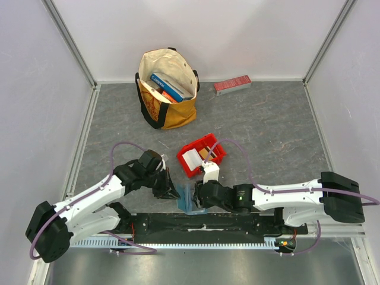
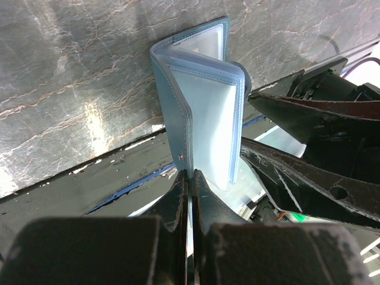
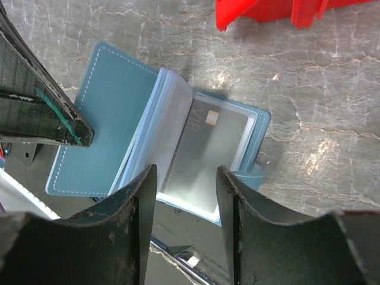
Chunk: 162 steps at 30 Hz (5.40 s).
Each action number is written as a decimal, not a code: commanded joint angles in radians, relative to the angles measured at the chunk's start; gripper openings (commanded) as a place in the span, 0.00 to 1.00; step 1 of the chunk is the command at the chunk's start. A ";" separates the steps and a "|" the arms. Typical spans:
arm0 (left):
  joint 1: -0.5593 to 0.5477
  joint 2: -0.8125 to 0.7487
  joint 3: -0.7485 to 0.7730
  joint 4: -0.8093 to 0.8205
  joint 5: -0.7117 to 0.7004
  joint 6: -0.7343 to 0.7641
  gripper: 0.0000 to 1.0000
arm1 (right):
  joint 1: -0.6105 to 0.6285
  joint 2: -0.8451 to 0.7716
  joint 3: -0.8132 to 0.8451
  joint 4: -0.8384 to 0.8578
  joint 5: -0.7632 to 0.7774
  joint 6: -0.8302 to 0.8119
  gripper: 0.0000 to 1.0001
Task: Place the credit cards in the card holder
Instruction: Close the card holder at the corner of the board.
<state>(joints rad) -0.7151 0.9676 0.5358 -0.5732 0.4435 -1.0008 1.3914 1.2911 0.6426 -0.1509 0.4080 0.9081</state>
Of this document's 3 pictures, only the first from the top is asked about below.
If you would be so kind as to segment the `white cards stack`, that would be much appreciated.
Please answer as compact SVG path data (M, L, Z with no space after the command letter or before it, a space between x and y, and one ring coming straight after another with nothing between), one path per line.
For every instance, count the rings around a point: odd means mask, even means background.
M196 168L202 166L203 160L200 154L194 148L183 153L182 158L184 159L190 171L194 171Z

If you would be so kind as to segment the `red plastic bin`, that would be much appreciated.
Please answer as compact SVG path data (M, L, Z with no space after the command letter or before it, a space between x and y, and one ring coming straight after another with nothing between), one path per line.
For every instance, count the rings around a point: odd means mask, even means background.
M196 168L194 171L190 171L189 168L187 167L184 159L182 158L182 154L187 152L188 150L191 149L196 149L197 152L204 148L205 146L209 146L212 148L212 146L217 142L217 138L215 137L214 134L209 133L200 139L195 140L194 142L191 142L184 147L181 148L181 150L177 154L177 159L179 160L180 165L182 166L183 170L185 171L186 175L188 178L192 178L195 175L200 175L201 174L201 166Z

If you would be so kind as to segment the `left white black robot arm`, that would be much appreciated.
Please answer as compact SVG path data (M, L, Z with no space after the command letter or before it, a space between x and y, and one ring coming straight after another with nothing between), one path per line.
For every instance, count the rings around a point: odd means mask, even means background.
M165 159L146 150L140 158L112 167L103 180L74 197L54 205L41 202L26 229L30 258L51 263L75 242L96 233L125 233L131 214L118 199L142 187L150 188L157 199L180 198Z

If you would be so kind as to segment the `blue leather card holder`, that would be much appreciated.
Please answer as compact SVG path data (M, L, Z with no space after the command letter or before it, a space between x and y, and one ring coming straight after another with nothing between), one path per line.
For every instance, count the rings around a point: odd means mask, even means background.
M190 184L178 184L176 190L180 195L180 198L176 202L179 210L188 216L207 214L207 209L199 208L193 202Z

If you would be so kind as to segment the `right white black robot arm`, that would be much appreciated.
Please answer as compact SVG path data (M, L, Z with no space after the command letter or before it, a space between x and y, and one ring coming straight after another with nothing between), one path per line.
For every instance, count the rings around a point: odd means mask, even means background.
M281 234L326 217L347 224L365 221L359 184L334 172L322 172L319 179L307 182L263 188L260 191L248 183L228 187L216 180L199 181L193 200L201 208L218 207L235 214L278 210L280 214L272 218L271 224Z

